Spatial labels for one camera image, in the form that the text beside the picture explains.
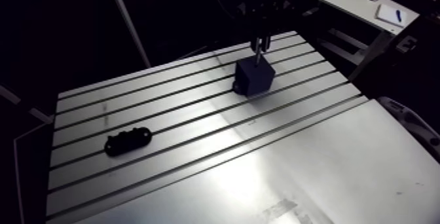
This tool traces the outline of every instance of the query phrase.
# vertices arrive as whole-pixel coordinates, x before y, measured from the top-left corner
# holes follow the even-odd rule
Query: pen
[[[400,17],[400,10],[396,10],[395,13],[397,14],[397,19],[399,20],[399,22],[402,22],[402,18]]]

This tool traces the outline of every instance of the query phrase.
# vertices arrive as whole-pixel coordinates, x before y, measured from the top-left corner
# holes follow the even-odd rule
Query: black block
[[[255,63],[256,56],[250,56],[237,62],[233,85],[237,94],[252,96],[270,89],[275,77],[275,70],[264,56],[260,57],[258,65]]]

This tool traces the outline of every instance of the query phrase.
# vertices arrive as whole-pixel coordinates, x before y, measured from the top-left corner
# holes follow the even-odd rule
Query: cable
[[[229,16],[229,18],[235,20],[235,17],[234,17],[233,15],[231,15],[231,14],[226,10],[226,8],[223,6],[223,4],[221,4],[220,0],[217,0],[217,2],[219,3],[219,5],[220,5],[221,9],[223,10],[223,12],[225,12],[225,13]]]

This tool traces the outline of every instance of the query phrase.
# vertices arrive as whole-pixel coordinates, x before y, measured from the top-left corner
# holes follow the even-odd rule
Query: metal rod
[[[260,58],[261,58],[261,44],[260,44],[260,39],[257,39],[257,61],[255,62],[255,67],[258,66],[258,64],[260,64]]]

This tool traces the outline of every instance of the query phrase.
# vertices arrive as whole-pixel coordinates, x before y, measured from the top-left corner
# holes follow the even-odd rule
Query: notebook
[[[403,28],[406,25],[407,13],[391,6],[381,4],[377,8],[376,18]]]

